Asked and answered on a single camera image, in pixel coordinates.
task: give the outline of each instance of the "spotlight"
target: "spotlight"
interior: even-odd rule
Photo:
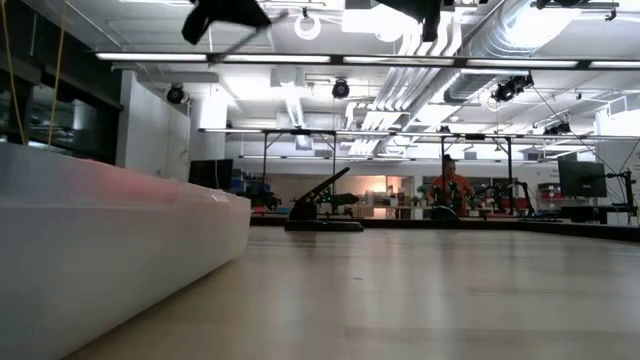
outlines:
[[[498,83],[498,88],[491,94],[491,98],[496,102],[511,101],[514,97],[520,95],[524,89],[533,85],[534,82],[531,74],[527,76],[514,76],[507,82]]]
[[[336,80],[336,84],[333,86],[333,90],[331,94],[336,99],[344,99],[349,96],[349,85],[347,85],[347,80],[338,79]]]
[[[172,84],[167,92],[167,101],[174,105],[182,105],[187,100],[189,100],[189,94],[184,91],[182,84]]]

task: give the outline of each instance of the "person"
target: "person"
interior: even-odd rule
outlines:
[[[427,193],[427,200],[429,204],[433,204],[435,202],[435,187],[439,187],[442,191],[444,190],[445,201],[447,205],[451,205],[451,188],[449,187],[450,182],[454,182],[456,184],[456,190],[458,192],[458,197],[461,199],[466,199],[467,196],[473,195],[473,187],[469,183],[469,181],[461,175],[456,174],[456,161],[451,158],[449,155],[445,155],[442,159],[443,167],[444,167],[444,184],[442,181],[442,175],[438,176],[431,184],[429,188],[429,192]],[[469,216],[467,211],[467,201],[463,200],[462,204],[456,210],[456,214],[460,217]]]

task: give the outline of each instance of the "orange shirt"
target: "orange shirt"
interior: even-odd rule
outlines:
[[[459,197],[464,197],[466,194],[470,193],[473,190],[471,188],[471,184],[469,184],[469,181],[467,181],[467,179],[465,179],[464,176],[461,176],[458,174],[453,175],[452,181],[456,183],[456,189],[458,190]],[[451,204],[451,188],[449,187],[449,181],[447,181],[446,184],[447,184],[446,186],[443,186],[442,176],[438,176],[433,181],[433,184],[431,184],[431,187],[429,188],[429,195],[435,198],[434,187],[439,186],[440,189],[444,190],[444,194],[445,194],[444,196],[447,201],[447,204]],[[469,213],[467,211],[466,201],[462,202],[462,206],[456,210],[456,214],[458,214],[458,216],[469,216]]]

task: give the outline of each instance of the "yellow wire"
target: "yellow wire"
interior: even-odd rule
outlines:
[[[11,95],[13,98],[13,106],[16,111],[16,118],[18,120],[18,128],[20,129],[20,138],[22,139],[22,145],[27,145],[27,139],[24,137],[24,129],[22,128],[22,119],[20,118],[20,107],[18,106],[18,95],[16,94],[16,83],[13,78],[13,61],[11,58],[11,46],[9,45],[9,27],[7,26],[7,11],[5,9],[6,1],[2,2],[2,24],[4,25],[4,42],[7,50],[7,63],[9,65],[9,79],[11,82]]]
[[[51,121],[49,124],[49,140],[47,141],[47,149],[51,149],[51,141],[53,140],[53,123],[56,118],[56,104],[58,99],[58,83],[60,82],[60,65],[62,64],[62,48],[64,45],[64,28],[66,25],[65,14],[67,11],[66,1],[62,1],[62,15],[60,18],[60,43],[58,44],[58,65],[56,66],[56,78],[53,88],[53,105],[51,107]]]

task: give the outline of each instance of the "cable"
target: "cable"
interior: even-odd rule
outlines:
[[[24,129],[22,127],[22,119],[20,116],[20,107],[18,106],[18,94],[16,93],[16,83],[13,76],[13,59],[11,56],[11,46],[9,42],[9,26],[7,25],[7,10],[5,9],[6,1],[2,1],[2,24],[4,26],[4,42],[7,50],[7,64],[9,65],[9,79],[11,82],[11,97],[13,98],[13,106],[16,111],[16,118],[18,120],[18,129],[20,130],[20,139],[22,145],[27,145],[27,139],[24,136]]]
[[[638,139],[638,141],[636,141],[636,143],[633,145],[633,148],[631,148],[631,152],[629,153],[629,155],[627,156],[626,159],[624,159],[624,161],[622,162],[622,166],[620,166],[620,170],[618,171],[619,173],[622,172],[622,169],[624,168],[624,165],[627,163],[627,161],[629,161],[629,158],[631,158],[631,155],[633,155],[633,152],[636,150],[636,148],[638,147],[638,144],[640,144],[640,139]]]
[[[60,83],[60,65],[62,64],[62,49],[64,47],[64,33],[67,22],[65,15],[67,13],[67,2],[62,2],[62,15],[60,15],[60,42],[58,43],[58,64],[56,66],[56,77],[53,86],[53,105],[51,106],[51,120],[49,122],[49,139],[47,141],[47,149],[51,149],[53,140],[53,124],[56,119],[56,105],[58,103],[58,84]]]

